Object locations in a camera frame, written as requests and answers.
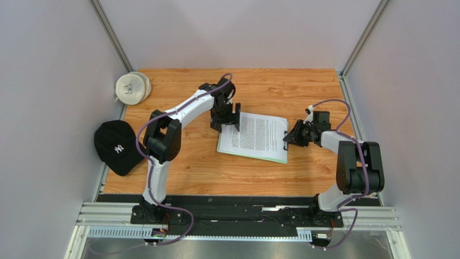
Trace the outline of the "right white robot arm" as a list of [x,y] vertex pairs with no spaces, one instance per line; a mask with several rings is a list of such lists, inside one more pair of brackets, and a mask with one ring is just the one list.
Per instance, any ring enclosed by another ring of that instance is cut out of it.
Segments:
[[298,120],[283,141],[300,147],[314,143],[337,155],[335,183],[315,195],[313,208],[337,212],[351,201],[384,189],[385,179],[380,146],[333,131],[327,111],[310,111]]

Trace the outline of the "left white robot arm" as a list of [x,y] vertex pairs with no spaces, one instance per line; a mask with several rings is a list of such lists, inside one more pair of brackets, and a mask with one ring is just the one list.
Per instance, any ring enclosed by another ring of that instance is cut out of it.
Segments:
[[216,84],[204,83],[181,104],[167,111],[155,110],[140,133],[144,133],[145,150],[140,154],[148,161],[148,175],[143,199],[154,207],[165,207],[166,182],[171,162],[181,149],[182,131],[201,114],[211,113],[210,127],[219,133],[232,125],[240,131],[241,104],[233,103],[236,87],[232,74],[224,74]]

